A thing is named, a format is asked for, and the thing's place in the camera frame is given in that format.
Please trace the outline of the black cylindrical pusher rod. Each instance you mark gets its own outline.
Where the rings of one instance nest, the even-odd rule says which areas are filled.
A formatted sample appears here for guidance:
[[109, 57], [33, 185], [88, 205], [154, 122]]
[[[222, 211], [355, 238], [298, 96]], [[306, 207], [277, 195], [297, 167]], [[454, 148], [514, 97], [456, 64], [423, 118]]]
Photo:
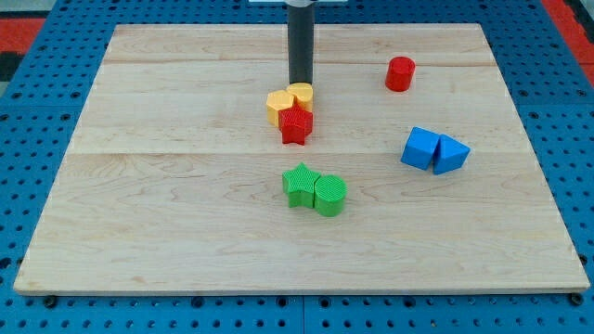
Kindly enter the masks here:
[[315, 5], [288, 3], [288, 61], [291, 84], [313, 82]]

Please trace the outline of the silver rod mount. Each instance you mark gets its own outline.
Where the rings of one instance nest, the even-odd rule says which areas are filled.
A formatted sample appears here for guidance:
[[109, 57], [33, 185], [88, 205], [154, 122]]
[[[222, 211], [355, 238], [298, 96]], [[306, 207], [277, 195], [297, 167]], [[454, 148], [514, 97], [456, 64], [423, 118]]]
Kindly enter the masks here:
[[345, 6], [348, 0], [248, 0], [251, 6]]

